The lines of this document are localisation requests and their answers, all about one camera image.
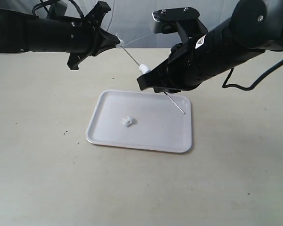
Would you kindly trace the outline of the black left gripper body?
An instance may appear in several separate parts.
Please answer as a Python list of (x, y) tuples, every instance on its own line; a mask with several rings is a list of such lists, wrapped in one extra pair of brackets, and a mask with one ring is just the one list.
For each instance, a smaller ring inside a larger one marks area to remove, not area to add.
[(82, 50), (71, 52), (67, 62), (70, 70), (78, 70), (79, 64), (88, 57), (91, 57), (91, 52), (100, 48), (99, 29), (104, 16), (111, 10), (108, 3), (98, 1), (94, 8), (84, 17), (79, 31), (85, 30), (85, 34), (79, 39), (83, 45)]

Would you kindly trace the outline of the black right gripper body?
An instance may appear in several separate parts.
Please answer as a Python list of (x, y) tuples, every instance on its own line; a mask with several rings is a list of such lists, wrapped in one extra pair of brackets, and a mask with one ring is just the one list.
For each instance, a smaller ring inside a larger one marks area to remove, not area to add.
[(171, 48), (167, 60), (155, 68), (167, 87), (191, 91), (229, 70), (229, 32), (208, 32)]

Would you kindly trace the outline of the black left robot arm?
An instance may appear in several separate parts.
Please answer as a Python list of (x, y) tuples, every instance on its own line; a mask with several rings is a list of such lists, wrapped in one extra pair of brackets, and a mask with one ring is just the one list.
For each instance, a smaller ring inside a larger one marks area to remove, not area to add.
[(98, 1), (87, 15), (40, 18), (0, 9), (0, 54), (25, 52), (69, 53), (67, 65), (78, 70), (87, 57), (116, 48), (120, 39), (101, 28), (104, 16), (111, 11), (108, 3)]

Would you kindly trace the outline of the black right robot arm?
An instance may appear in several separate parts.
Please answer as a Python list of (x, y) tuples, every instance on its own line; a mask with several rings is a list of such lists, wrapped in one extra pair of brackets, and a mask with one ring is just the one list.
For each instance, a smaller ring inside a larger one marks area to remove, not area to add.
[(191, 7), (152, 14), (154, 33), (178, 33), (168, 58), (137, 82), (141, 90), (177, 93), (245, 63), (265, 51), (283, 51), (283, 0), (241, 0), (232, 15), (212, 30)]

